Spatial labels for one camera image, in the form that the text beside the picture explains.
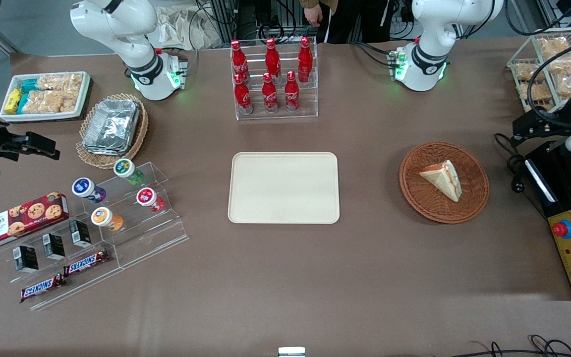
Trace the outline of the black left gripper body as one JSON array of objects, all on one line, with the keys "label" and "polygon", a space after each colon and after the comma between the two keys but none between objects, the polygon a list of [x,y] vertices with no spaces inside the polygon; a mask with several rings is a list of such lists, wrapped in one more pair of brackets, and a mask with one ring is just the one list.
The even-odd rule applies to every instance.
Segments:
[{"label": "black left gripper body", "polygon": [[552,113],[543,111],[546,116],[546,124],[549,127],[565,128],[565,136],[571,135],[571,100],[569,100],[561,109]]}]

